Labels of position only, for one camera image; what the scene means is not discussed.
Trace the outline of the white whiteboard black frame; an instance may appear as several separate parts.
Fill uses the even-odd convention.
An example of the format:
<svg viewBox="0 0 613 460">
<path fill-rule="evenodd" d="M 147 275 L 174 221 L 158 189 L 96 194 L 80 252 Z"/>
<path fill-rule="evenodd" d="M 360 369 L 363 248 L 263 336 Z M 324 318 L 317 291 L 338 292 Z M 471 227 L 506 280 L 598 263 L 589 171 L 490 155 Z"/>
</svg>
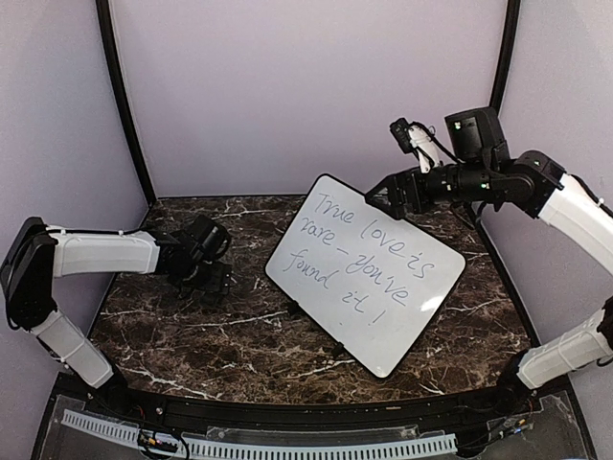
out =
<svg viewBox="0 0 613 460">
<path fill-rule="evenodd" d="M 460 252 L 322 174 L 265 273 L 348 354 L 386 379 L 465 268 Z"/>
</svg>

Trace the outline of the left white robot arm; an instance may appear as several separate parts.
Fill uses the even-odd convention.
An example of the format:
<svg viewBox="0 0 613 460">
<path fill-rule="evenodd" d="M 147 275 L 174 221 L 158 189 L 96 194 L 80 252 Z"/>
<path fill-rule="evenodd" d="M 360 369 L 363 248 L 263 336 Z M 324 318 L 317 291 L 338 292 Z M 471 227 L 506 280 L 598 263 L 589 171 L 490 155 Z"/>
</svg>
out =
<svg viewBox="0 0 613 460">
<path fill-rule="evenodd" d="M 229 291 L 231 267 L 222 262 L 231 236 L 221 224 L 197 217 L 184 229 L 78 230 L 27 218 L 1 264 L 1 288 L 11 329 L 32 334 L 90 388 L 115 418 L 135 409 L 123 377 L 58 307 L 57 278 L 88 273 L 161 275 L 176 288 L 214 295 Z"/>
</svg>

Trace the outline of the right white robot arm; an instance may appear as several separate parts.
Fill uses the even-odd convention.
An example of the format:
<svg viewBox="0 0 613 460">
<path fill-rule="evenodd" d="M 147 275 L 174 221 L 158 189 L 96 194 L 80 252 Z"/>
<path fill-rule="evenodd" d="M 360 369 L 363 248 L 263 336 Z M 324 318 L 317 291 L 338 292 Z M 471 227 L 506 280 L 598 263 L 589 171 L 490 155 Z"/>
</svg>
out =
<svg viewBox="0 0 613 460">
<path fill-rule="evenodd" d="M 423 214 L 441 202 L 493 205 L 511 203 L 566 235 L 606 270 L 612 268 L 612 212 L 574 174 L 539 150 L 510 156 L 497 112 L 478 107 L 444 119 L 452 148 L 450 163 L 435 161 L 431 150 L 443 145 L 427 127 L 398 119 L 390 131 L 420 165 L 384 177 L 365 195 L 389 217 Z M 526 395 L 545 383 L 593 362 L 612 361 L 612 303 L 580 325 L 536 348 L 514 356 L 488 396 L 499 416 L 510 415 Z"/>
</svg>

